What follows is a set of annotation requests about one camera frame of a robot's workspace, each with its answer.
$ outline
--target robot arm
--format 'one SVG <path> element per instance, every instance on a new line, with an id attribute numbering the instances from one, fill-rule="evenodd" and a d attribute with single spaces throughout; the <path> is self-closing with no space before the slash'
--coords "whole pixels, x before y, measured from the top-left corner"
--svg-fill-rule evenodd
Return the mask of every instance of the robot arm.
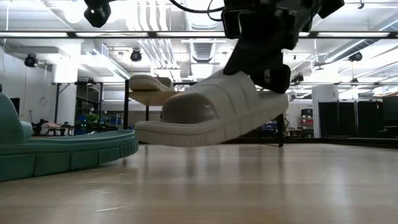
<path id="1" fill-rule="evenodd" d="M 343 0 L 224 0 L 224 31 L 239 39 L 224 68 L 225 75 L 244 72 L 259 85 L 285 93 L 290 68 L 282 49 L 293 50 L 300 32 L 309 32 L 316 14 L 325 18 L 344 6 Z"/>

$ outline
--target teal slide sandal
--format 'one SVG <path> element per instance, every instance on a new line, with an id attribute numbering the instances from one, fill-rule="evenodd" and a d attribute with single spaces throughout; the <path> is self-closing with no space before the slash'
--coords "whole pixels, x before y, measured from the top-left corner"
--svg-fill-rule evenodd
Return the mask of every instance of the teal slide sandal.
<path id="1" fill-rule="evenodd" d="M 134 131 L 30 138 L 10 99 L 0 93 L 0 182 L 95 167 L 138 151 Z"/>

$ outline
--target cable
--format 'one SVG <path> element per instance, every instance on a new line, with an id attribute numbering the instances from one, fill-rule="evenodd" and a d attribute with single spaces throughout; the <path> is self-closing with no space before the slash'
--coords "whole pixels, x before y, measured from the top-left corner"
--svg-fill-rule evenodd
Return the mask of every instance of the cable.
<path id="1" fill-rule="evenodd" d="M 209 6 L 207 7 L 207 16 L 208 16 L 212 21 L 215 21 L 215 22 L 222 22 L 222 21 L 223 21 L 222 19 L 215 19 L 215 18 L 213 18 L 213 17 L 210 15 L 210 6 L 211 6 L 211 4 L 213 3 L 213 1 L 214 1 L 214 0 L 210 0 Z"/>
<path id="2" fill-rule="evenodd" d="M 189 9 L 185 6 L 180 5 L 178 2 L 176 2 L 175 0 L 170 0 L 170 2 L 176 6 L 177 8 L 185 11 L 185 12 L 191 12 L 191 13 L 196 13 L 196 14 L 208 14 L 208 13 L 212 13 L 212 12 L 220 12 L 224 9 L 224 7 L 218 7 L 216 9 L 211 9 L 211 10 L 195 10 L 195 9 Z"/>

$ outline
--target wooden floor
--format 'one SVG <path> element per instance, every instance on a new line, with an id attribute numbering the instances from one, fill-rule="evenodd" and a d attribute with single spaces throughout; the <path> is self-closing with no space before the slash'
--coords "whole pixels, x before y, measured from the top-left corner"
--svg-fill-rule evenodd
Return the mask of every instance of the wooden floor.
<path id="1" fill-rule="evenodd" d="M 398 151 L 141 146 L 97 169 L 0 183 L 0 223 L 398 223 Z"/>

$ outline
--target white slide sandal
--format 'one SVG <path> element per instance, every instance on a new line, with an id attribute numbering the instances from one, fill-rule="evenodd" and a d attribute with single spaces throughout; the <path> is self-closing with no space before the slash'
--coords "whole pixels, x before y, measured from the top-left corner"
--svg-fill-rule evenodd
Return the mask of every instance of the white slide sandal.
<path id="1" fill-rule="evenodd" d="M 170 97 L 160 121 L 136 123 L 136 138 L 166 146 L 209 146 L 246 134 L 285 113 L 286 94 L 258 92 L 243 72 L 218 71 Z"/>
<path id="2" fill-rule="evenodd" d="M 165 77 L 133 75 L 129 81 L 132 91 L 174 91 L 173 82 Z"/>

